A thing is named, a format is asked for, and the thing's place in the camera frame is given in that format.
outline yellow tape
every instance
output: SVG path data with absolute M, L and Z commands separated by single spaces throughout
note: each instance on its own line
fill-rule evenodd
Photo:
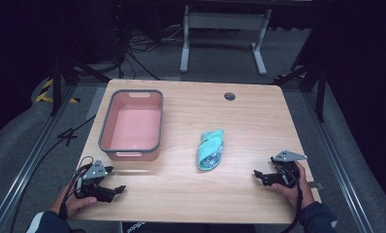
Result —
M 38 97 L 36 97 L 36 102 L 49 102 L 53 103 L 53 98 L 51 97 L 46 97 L 46 93 L 48 92 L 48 89 L 50 86 L 53 84 L 53 79 L 48 78 L 44 86 L 42 87 L 42 90 L 40 91 Z M 69 103 L 72 104 L 78 104 L 80 102 L 80 98 L 72 98 L 70 99 Z

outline metal rail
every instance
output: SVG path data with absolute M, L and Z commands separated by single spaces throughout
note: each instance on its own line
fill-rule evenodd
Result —
M 320 132 L 323 142 L 325 143 L 326 148 L 329 152 L 330 164 L 333 168 L 333 171 L 335 172 L 344 198 L 347 201 L 347 204 L 356 221 L 357 226 L 359 227 L 360 232 L 374 232 L 370 225 L 369 219 L 362 207 L 362 204 L 360 203 L 359 197 L 357 196 L 356 190 L 343 167 L 343 164 L 338 156 L 338 152 L 335 146 L 333 145 L 329 132 L 327 131 L 325 124 L 320 122 L 317 118 L 313 97 L 308 92 L 304 92 L 303 97 L 307 103 L 311 116 L 314 118 L 315 124 Z
M 46 123 L 41 135 L 39 136 L 38 141 L 31 150 L 26 161 L 24 162 L 24 165 L 20 169 L 20 172 L 15 177 L 11 188 L 8 191 L 8 194 L 3 199 L 2 204 L 0 205 L 0 232 L 2 232 L 3 225 L 6 223 L 10 214 L 13 212 L 22 191 L 26 188 L 28 181 L 33 176 L 34 168 L 42 158 L 43 150 L 46 147 L 48 137 L 51 134 L 51 131 L 53 130 L 61 113 L 63 112 L 64 107 L 69 103 L 69 100 L 72 98 L 75 90 L 75 86 L 66 86 L 60 109 L 54 116 L 51 116 L 48 119 L 48 122 Z

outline pink plastic bin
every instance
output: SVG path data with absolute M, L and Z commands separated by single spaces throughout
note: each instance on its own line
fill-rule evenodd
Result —
M 122 89 L 112 95 L 99 139 L 111 160 L 151 161 L 159 155 L 163 94 Z

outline teal cloth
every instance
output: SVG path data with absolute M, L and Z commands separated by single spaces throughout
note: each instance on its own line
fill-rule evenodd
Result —
M 223 152 L 223 129 L 202 134 L 197 151 L 197 166 L 199 169 L 208 171 L 215 168 L 221 160 Z

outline wooden table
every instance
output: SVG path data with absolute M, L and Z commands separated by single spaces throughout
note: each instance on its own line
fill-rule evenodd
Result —
M 99 149 L 98 140 L 113 92 L 150 88 L 164 95 L 159 157 L 150 162 L 111 161 Z M 226 100 L 226 92 L 234 93 L 236 99 Z M 216 129 L 224 129 L 222 160 L 204 172 L 197 167 L 197 148 L 201 134 Z M 98 202 L 76 218 L 290 223 L 295 209 L 253 175 L 254 169 L 275 173 L 270 157 L 282 150 L 304 153 L 277 86 L 112 80 L 80 159 L 90 155 L 114 167 L 101 186 L 127 186 L 110 204 Z M 311 182 L 308 164 L 302 164 Z M 313 193 L 320 201 L 316 189 Z

